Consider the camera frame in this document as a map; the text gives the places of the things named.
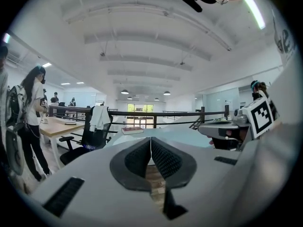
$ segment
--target chair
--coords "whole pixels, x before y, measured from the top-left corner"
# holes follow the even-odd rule
[[[104,125],[103,130],[95,130],[95,132],[89,131],[90,120],[92,117],[94,107],[91,108],[90,113],[85,118],[84,131],[82,135],[81,144],[83,147],[78,147],[73,149],[71,146],[71,140],[74,139],[73,136],[60,138],[60,142],[66,141],[70,151],[64,153],[60,156],[60,160],[64,165],[69,164],[74,159],[96,149],[102,149],[106,145],[106,138],[109,128],[113,121],[113,116],[109,116],[110,123]]]
[[[58,106],[65,107],[65,102],[59,103]],[[57,110],[57,116],[56,116],[56,117],[57,117],[57,118],[62,118],[62,116],[64,117],[64,116],[65,116],[65,112],[66,112],[65,109],[58,109],[58,110]]]

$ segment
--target book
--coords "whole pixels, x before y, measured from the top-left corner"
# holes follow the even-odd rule
[[[121,131],[124,135],[143,133],[143,129],[141,127],[125,127],[122,128]]]

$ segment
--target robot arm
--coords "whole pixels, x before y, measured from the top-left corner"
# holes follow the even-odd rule
[[[220,121],[201,124],[198,128],[203,135],[210,136],[214,139],[215,145],[228,144],[230,141],[237,141],[237,149],[243,149],[245,144],[272,128],[274,123],[273,115],[266,98],[258,98],[248,106],[235,110],[234,118],[231,121]],[[247,131],[245,139],[241,139],[242,130]]]

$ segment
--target desk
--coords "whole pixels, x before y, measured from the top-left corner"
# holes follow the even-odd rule
[[[66,119],[59,119],[56,117],[47,117],[47,120],[48,120],[48,124],[44,124],[44,123],[40,124],[40,133],[49,137],[49,139],[51,140],[53,154],[55,156],[56,163],[60,169],[64,165],[59,159],[56,138],[62,135],[70,134],[75,131],[84,129],[84,123],[76,122],[76,125],[65,125],[66,122],[71,122],[71,121]]]
[[[176,142],[180,142],[183,144],[188,144],[197,147],[209,147],[210,139],[200,134],[196,130],[192,130],[190,128],[183,129],[172,129],[172,128],[162,128],[162,129],[144,129],[143,133],[138,134],[129,134],[124,135],[121,131],[118,132],[109,143],[104,148],[111,147],[113,145],[117,145],[126,141],[135,140],[138,138],[145,137],[160,137],[168,140],[173,140]]]

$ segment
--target black pants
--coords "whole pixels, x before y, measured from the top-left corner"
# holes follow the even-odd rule
[[[18,131],[18,135],[21,137],[22,140],[22,148],[27,166],[30,172],[34,175],[35,179],[40,180],[41,175],[36,170],[35,162],[33,159],[33,151],[30,147],[32,145],[32,148],[36,154],[36,157],[41,167],[43,168],[44,173],[49,174],[48,164],[40,147],[39,126],[29,124],[27,126],[28,129],[26,129],[25,127],[20,129]]]
[[[0,162],[1,162],[1,165],[3,165],[3,166],[8,166],[9,165],[8,156],[6,154],[4,144],[3,144],[2,128],[1,127],[0,127]]]

